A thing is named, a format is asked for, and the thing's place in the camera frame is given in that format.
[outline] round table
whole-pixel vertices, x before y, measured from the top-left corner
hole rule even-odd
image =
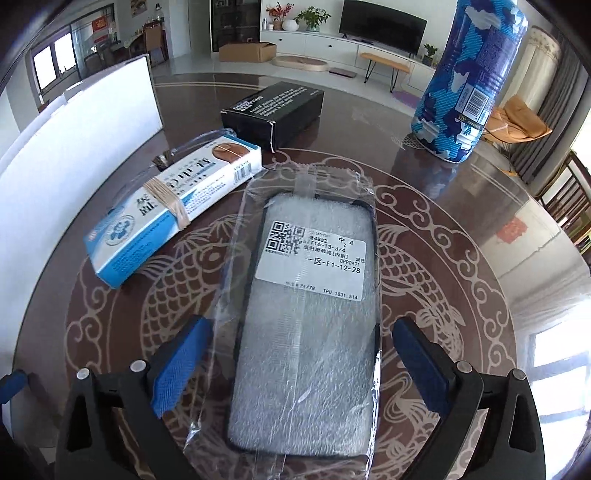
[[[120,371],[133,360],[149,358],[189,315],[207,310],[219,286],[244,186],[194,220],[117,290],[94,275],[82,236],[153,156],[219,128],[222,108],[276,81],[244,74],[155,79],[164,132],[134,153],[82,209],[31,299],[15,367],[38,375],[47,401],[41,406],[24,392],[12,402],[17,439],[53,446],[55,415],[51,421],[47,411],[62,411],[78,369]],[[527,373],[551,478],[571,461],[589,418],[587,265],[541,206],[478,153],[463,164],[444,163],[409,135],[408,116],[325,91],[320,119],[288,147],[265,153],[264,164],[324,164],[373,180],[384,353],[372,477],[399,478],[439,418],[420,400],[392,347],[389,329],[407,315],[455,361],[465,359],[487,374],[506,375],[515,367]],[[202,374],[197,372],[182,401],[164,417],[179,445],[190,427]],[[466,468],[484,418],[479,414],[449,478],[459,478]],[[134,451],[128,434],[125,441]],[[216,478],[225,471],[212,467],[211,452],[204,450],[191,461],[202,474],[217,468],[211,476]],[[135,457],[138,472],[150,478]],[[322,478],[330,476],[338,478],[339,472]]]

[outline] television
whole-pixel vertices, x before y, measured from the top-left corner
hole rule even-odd
[[[339,31],[416,55],[426,25],[427,20],[393,8],[361,0],[345,0]]]

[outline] blue camouflage bottle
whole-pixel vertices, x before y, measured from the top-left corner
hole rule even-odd
[[[472,152],[503,87],[524,14],[511,0],[459,0],[441,62],[411,128],[431,153],[459,163]]]

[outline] black box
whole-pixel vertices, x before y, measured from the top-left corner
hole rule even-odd
[[[239,138],[275,152],[320,115],[324,92],[279,82],[222,110],[225,128]]]

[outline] flower vase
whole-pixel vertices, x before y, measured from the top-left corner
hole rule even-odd
[[[299,25],[295,20],[284,20],[282,27],[286,32],[295,32],[297,31]]]

